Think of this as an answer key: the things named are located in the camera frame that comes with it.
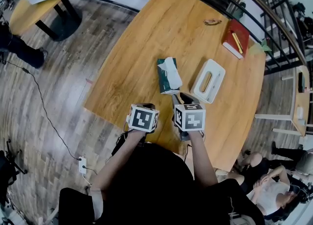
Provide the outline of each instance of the wooden table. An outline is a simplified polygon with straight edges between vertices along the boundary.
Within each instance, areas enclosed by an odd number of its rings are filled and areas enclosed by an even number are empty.
[[[222,23],[206,26],[205,19]],[[263,81],[265,53],[237,59],[221,45],[228,19],[199,0],[150,0],[122,34],[85,102],[85,108],[123,128],[132,103],[160,110],[147,140],[184,154],[172,122],[172,97],[160,94],[157,58],[175,57],[189,92],[203,63],[212,58],[226,70],[213,102],[206,104],[205,146],[214,167],[230,170],[250,129]]]
[[[310,87],[310,76],[309,71],[306,66],[295,67],[292,69],[292,75],[282,77],[282,80],[292,79],[292,102],[290,114],[256,114],[254,117],[258,119],[270,119],[270,120],[281,120],[281,121],[291,121],[297,131],[293,130],[283,130],[283,129],[273,129],[274,132],[290,134],[290,135],[301,135],[305,136],[308,117],[309,117],[309,106],[310,106],[310,93],[299,93],[298,82],[299,73],[302,72],[305,80],[305,86]],[[304,125],[299,121],[297,117],[297,108],[303,108],[303,118],[305,122]]]
[[[63,17],[64,12],[58,3],[62,1],[70,15],[78,22],[81,18],[70,4],[69,0],[44,0],[37,4],[30,4],[28,0],[20,0],[16,5],[10,18],[10,28],[14,35],[22,35],[33,24],[36,24],[42,31],[49,35],[52,39],[57,39],[58,35],[46,26],[40,19],[54,8],[58,14]]]

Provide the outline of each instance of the white shirt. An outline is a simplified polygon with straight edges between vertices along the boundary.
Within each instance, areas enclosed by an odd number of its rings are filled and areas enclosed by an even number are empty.
[[[268,182],[262,185],[262,189],[256,204],[260,205],[265,210],[266,215],[270,215],[279,209],[276,204],[277,195],[285,194],[287,191],[289,191],[289,188],[289,185],[281,181],[275,182],[271,178],[268,180]],[[251,200],[253,195],[254,190],[247,194],[247,197]]]

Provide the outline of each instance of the wooden floor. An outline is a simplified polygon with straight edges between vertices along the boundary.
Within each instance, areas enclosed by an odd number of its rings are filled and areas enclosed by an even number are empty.
[[[83,12],[83,22],[74,35],[56,43],[34,26],[22,37],[30,46],[43,46],[49,52],[43,68],[33,69],[15,55],[10,55],[9,60],[34,73],[47,112],[60,135],[75,156],[85,156],[88,167],[99,171],[111,155],[121,130],[82,107],[91,87],[86,79],[95,79],[135,13],[95,0],[70,1]],[[44,22],[50,24],[56,16],[52,11]],[[18,175],[9,187],[11,197],[26,217],[37,224],[39,217],[45,218],[57,205],[62,188],[83,192],[87,183],[78,173],[78,161],[69,156],[48,123],[32,77],[11,65],[0,65],[0,91],[0,149],[11,138],[13,150],[23,150],[18,162],[29,171],[27,175]],[[290,103],[290,82],[282,82],[279,74],[266,76],[258,112],[284,114],[289,111]],[[271,131],[273,127],[288,125],[255,119],[243,150],[260,151],[271,158],[272,140],[284,147],[296,147],[297,136]],[[89,171],[86,178],[92,181],[94,176]]]

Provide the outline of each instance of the chair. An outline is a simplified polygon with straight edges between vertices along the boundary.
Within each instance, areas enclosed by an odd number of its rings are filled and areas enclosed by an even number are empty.
[[[27,170],[23,171],[14,161],[21,150],[13,155],[10,150],[9,143],[11,143],[11,140],[6,142],[6,155],[4,154],[3,150],[0,151],[0,204],[2,205],[5,205],[7,188],[16,181],[16,175],[18,175],[20,172],[27,174]]]

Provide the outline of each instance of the book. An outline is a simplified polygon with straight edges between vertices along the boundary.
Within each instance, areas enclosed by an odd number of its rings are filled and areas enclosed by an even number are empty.
[[[245,57],[249,42],[249,32],[237,20],[232,19],[223,38],[223,46],[238,59]]]

